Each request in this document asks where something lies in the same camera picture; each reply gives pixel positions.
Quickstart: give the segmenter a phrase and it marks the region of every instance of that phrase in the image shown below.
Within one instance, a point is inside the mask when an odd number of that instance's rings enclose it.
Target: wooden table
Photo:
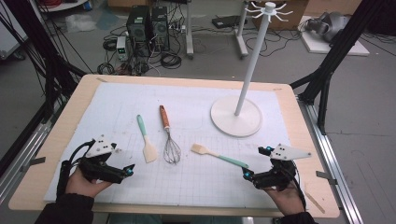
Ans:
[[[54,171],[64,149],[72,138],[81,117],[90,104],[96,88],[101,82],[134,83],[165,86],[190,86],[207,88],[241,89],[243,83],[236,81],[198,80],[163,77],[115,77],[85,76],[73,96],[58,118],[46,142],[37,154],[37,158],[45,157],[46,162],[30,167],[9,202],[14,210],[42,210],[43,201]],[[273,91],[282,110],[283,119],[292,147],[309,151],[312,158],[297,160],[301,176],[304,177],[306,200],[310,204],[309,212],[313,217],[338,217],[339,209],[332,194],[328,180],[316,176],[316,171],[323,172],[318,153],[306,127],[300,107],[289,85],[271,83],[251,83],[249,88],[257,91]],[[181,207],[138,204],[96,203],[94,212],[108,213],[142,213],[142,214],[174,214],[174,215],[209,215],[209,216],[242,216],[242,217],[280,217],[280,212],[262,209],[218,208],[218,207]]]

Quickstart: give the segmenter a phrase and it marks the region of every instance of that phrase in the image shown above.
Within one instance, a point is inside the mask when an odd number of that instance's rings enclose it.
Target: teal spatula handle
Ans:
[[[231,159],[231,158],[228,158],[228,157],[225,157],[225,156],[221,156],[221,155],[219,155],[219,158],[224,160],[224,161],[228,161],[230,163],[238,165],[240,167],[248,168],[248,165],[246,163],[241,162],[241,161],[237,161],[237,160],[234,160],[234,159]]]
[[[142,116],[137,115],[137,123],[139,124],[140,132],[142,132],[143,136],[147,135],[145,122],[143,122]]]

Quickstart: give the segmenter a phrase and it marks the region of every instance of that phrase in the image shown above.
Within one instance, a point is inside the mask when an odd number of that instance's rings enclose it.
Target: whisk handle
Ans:
[[[165,129],[169,129],[169,119],[168,116],[166,115],[166,110],[163,105],[160,105],[160,114],[161,114],[161,119],[163,120],[163,127]]]

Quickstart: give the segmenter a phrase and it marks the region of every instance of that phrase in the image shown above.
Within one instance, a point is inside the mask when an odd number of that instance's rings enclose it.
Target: round white base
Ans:
[[[262,112],[251,101],[245,99],[239,116],[235,115],[238,96],[218,99],[210,110],[216,127],[235,137],[248,137],[262,127]]]

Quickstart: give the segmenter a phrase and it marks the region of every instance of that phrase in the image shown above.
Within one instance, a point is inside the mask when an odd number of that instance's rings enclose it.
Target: spatula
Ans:
[[[146,163],[157,160],[157,149],[149,141],[149,137],[146,133],[146,127],[145,123],[143,122],[142,116],[137,115],[137,123],[139,124],[140,132],[142,132],[143,138],[145,139],[143,154],[145,155]]]
[[[201,155],[209,154],[209,155],[212,155],[212,156],[217,157],[217,158],[219,158],[219,159],[222,159],[222,160],[224,160],[224,161],[228,161],[228,162],[230,162],[230,163],[233,163],[233,164],[235,164],[235,165],[238,165],[238,166],[240,166],[240,167],[248,168],[248,165],[247,165],[246,163],[243,163],[243,162],[241,162],[241,161],[237,161],[237,160],[234,160],[234,159],[225,157],[225,156],[221,156],[220,154],[217,154],[217,153],[215,153],[215,152],[212,152],[212,151],[210,151],[208,148],[206,148],[206,147],[204,147],[204,146],[201,146],[201,145],[199,145],[199,144],[196,144],[196,143],[194,143],[194,144],[192,145],[191,151],[196,152],[196,153],[201,154]]]

